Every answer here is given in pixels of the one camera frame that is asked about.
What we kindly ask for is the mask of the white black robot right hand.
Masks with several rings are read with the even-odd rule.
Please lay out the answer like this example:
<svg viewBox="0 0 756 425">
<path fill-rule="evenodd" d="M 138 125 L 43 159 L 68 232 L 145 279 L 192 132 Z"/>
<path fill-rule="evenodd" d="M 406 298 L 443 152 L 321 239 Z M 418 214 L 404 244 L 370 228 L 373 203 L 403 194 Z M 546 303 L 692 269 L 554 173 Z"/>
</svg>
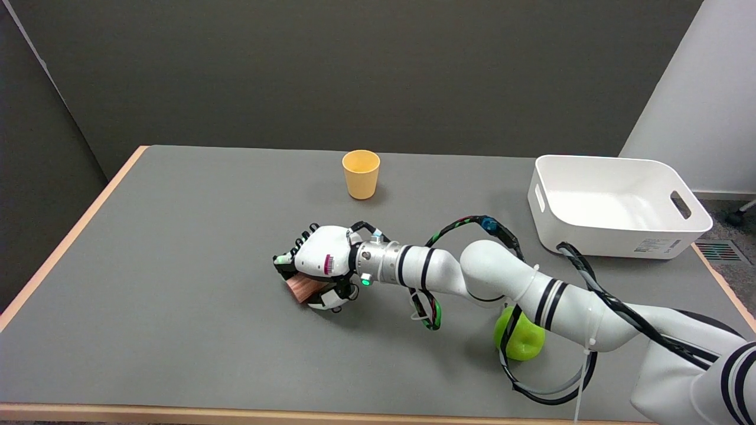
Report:
<svg viewBox="0 0 756 425">
<path fill-rule="evenodd" d="M 338 313 L 359 295 L 351 278 L 356 272 L 354 254 L 362 242 L 350 228 L 313 223 L 289 252 L 273 256 L 272 263 L 295 301 Z"/>
</svg>

